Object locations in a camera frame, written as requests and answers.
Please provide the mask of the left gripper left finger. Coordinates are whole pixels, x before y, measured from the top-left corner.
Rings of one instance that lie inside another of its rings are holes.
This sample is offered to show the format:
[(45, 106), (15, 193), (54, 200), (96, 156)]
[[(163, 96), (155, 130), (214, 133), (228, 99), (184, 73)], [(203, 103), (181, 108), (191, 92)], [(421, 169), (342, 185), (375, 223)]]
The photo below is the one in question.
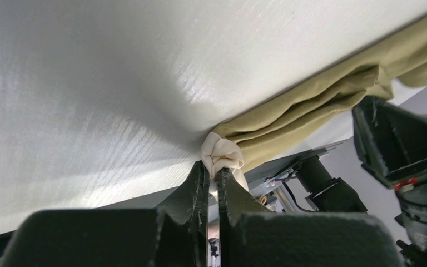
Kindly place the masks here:
[(13, 234), (3, 266), (206, 266), (209, 174), (201, 161), (151, 209), (44, 210)]

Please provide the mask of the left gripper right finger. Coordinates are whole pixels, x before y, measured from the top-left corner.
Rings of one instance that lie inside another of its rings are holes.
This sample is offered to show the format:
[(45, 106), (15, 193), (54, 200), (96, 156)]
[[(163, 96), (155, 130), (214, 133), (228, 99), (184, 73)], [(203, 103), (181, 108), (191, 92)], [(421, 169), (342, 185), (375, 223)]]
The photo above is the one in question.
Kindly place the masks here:
[(222, 266), (403, 266), (386, 227), (363, 213), (276, 213), (228, 169), (216, 175)]

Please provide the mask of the olive and cream underwear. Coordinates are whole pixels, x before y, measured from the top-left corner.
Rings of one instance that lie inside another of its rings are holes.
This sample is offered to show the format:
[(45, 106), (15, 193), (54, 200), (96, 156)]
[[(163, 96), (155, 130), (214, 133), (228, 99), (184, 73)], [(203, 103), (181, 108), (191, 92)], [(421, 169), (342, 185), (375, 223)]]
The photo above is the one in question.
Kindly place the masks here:
[(217, 125), (201, 146), (210, 193), (216, 175), (230, 170), (248, 187), (245, 172), (295, 146), (366, 96), (392, 99), (392, 81), (427, 86), (427, 15), (281, 95)]

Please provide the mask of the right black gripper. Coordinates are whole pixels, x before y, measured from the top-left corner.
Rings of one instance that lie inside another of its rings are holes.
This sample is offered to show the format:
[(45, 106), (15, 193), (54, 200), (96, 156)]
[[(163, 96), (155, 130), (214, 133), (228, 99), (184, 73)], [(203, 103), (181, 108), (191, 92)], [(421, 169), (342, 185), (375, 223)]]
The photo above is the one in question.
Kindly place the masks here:
[(405, 265), (427, 266), (427, 115), (368, 96), (352, 109), (352, 119), (362, 168), (398, 200), (395, 220), (409, 238), (396, 242)]

